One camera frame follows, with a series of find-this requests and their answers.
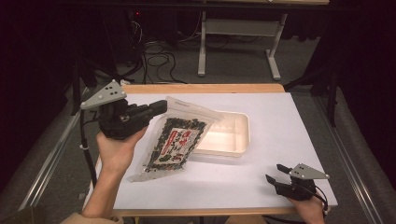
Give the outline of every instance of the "plastic bag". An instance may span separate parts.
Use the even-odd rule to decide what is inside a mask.
[[[168,110],[153,127],[146,159],[138,165],[142,172],[128,177],[131,182],[146,181],[184,170],[184,165],[210,126],[222,120],[220,112],[166,97]]]

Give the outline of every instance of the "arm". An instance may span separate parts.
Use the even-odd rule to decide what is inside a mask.
[[[134,147],[146,129],[123,141],[106,138],[103,133],[96,136],[102,170],[92,196],[81,213],[84,217],[111,218],[120,182],[131,165]]]
[[[324,224],[322,201],[320,199],[312,197],[308,201],[301,202],[288,199],[306,224]]]

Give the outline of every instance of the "human hand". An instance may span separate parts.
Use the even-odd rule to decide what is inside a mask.
[[[107,138],[103,133],[96,135],[99,146],[102,172],[110,172],[113,175],[124,175],[131,165],[134,157],[134,147],[143,137],[148,127],[134,133],[124,140]]]
[[[307,201],[296,201],[288,198],[295,206],[298,214],[306,224],[324,224],[322,201],[317,197],[312,197]]]

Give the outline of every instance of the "sleeve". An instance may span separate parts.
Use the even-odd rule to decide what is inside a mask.
[[[123,224],[121,217],[105,218],[89,218],[84,217],[79,213],[73,213],[70,217],[65,219],[61,224]]]

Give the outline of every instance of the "white paper sheet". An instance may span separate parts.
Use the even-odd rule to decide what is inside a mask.
[[[115,209],[291,207],[289,201],[276,195],[265,175],[289,183],[290,177],[276,169],[278,163],[294,168],[302,162],[323,172],[289,93],[130,94],[127,100],[148,105],[166,95],[214,110],[247,114],[250,144],[240,158],[193,154],[181,174],[130,183],[125,178],[140,172],[136,161],[145,159],[141,149],[148,144],[156,117],[136,146]],[[328,180],[315,182],[326,193],[329,205],[337,205]]]

